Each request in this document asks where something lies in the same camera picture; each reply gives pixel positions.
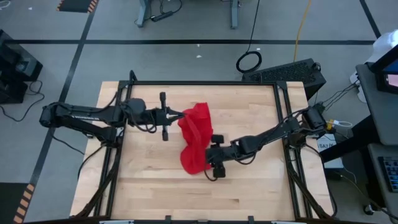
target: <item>yellow cable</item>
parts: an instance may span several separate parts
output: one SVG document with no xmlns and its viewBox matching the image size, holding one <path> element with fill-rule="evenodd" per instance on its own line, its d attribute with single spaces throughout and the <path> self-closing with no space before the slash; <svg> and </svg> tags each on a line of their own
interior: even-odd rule
<svg viewBox="0 0 398 224">
<path fill-rule="evenodd" d="M 296 44 L 295 44 L 295 46 L 294 46 L 294 58 L 293 58 L 293 62 L 296 61 L 297 46 L 298 46 L 298 44 L 299 44 L 299 38 L 300 38 L 301 28 L 303 27 L 303 24 L 304 24 L 305 18 L 306 18 L 306 16 L 307 16 L 307 12 L 308 12 L 308 10 L 310 9 L 310 6 L 311 6 L 311 0 L 308 0 L 308 4 L 307 4 L 307 7 L 305 8 L 305 12 L 304 12 L 303 19 L 301 20 L 300 28 L 298 28 L 298 32 L 297 32 Z"/>
</svg>

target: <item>red fabric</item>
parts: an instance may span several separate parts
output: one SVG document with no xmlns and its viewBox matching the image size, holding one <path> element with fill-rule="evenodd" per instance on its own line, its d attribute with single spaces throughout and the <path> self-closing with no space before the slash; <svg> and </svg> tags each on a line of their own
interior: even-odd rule
<svg viewBox="0 0 398 224">
<path fill-rule="evenodd" d="M 207 103 L 197 103 L 184 113 L 185 117 L 179 119 L 178 125 L 188 145 L 181 152 L 180 160 L 187 173 L 197 174 L 205 170 L 205 150 L 213 135 L 209 107 Z"/>
</svg>

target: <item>wooden tabletop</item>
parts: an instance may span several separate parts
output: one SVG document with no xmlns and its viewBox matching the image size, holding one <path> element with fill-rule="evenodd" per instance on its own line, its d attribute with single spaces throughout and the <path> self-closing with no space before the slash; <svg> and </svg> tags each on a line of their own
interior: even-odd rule
<svg viewBox="0 0 398 224">
<path fill-rule="evenodd" d="M 97 107 L 105 106 L 116 92 L 117 82 L 104 82 Z M 271 86 L 133 86 L 132 97 L 142 98 L 147 108 L 160 107 L 159 93 L 166 92 L 167 106 L 183 111 L 207 102 L 214 134 L 222 134 L 225 145 L 245 135 L 257 135 L 277 123 Z M 288 83 L 292 111 L 306 108 L 302 83 Z M 280 91 L 282 107 L 285 106 Z M 308 139 L 317 149 L 316 141 Z M 89 139 L 86 156 L 99 146 Z M 255 161 L 243 166 L 225 162 L 226 178 L 210 182 L 204 173 L 187 174 L 180 163 L 186 146 L 177 122 L 169 127 L 169 141 L 158 133 L 142 133 L 128 126 L 123 143 L 113 219 L 163 220 L 294 220 L 284 162 L 282 141 L 264 146 Z M 98 188 L 105 150 L 91 158 L 81 171 L 71 215 L 78 213 Z M 302 162 L 309 191 L 329 214 L 333 213 L 320 158 L 303 148 Z M 305 216 L 297 189 L 300 213 Z M 104 214 L 106 203 L 103 203 Z"/>
</svg>

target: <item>table leg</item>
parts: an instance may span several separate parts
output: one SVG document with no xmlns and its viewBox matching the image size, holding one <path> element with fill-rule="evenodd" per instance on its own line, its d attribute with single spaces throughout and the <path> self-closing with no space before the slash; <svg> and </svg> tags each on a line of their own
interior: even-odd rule
<svg viewBox="0 0 398 224">
<path fill-rule="evenodd" d="M 141 6 L 139 8 L 139 15 L 136 24 L 140 28 L 144 26 L 145 18 L 147 17 L 151 1 L 152 0 L 139 0 Z"/>
<path fill-rule="evenodd" d="M 371 115 L 359 122 L 352 130 L 354 135 L 352 138 L 325 149 L 320 153 L 324 162 L 332 161 L 347 153 L 367 147 L 370 143 L 380 141 Z"/>
<path fill-rule="evenodd" d="M 231 1 L 231 29 L 238 28 L 238 0 Z"/>
</svg>

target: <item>computer monitor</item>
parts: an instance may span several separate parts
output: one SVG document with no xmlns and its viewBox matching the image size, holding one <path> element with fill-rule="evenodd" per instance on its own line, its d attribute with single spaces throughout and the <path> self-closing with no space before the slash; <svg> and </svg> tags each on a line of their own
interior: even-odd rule
<svg viewBox="0 0 398 224">
<path fill-rule="evenodd" d="M 370 66 L 377 89 L 398 94 L 398 45 Z"/>
</svg>

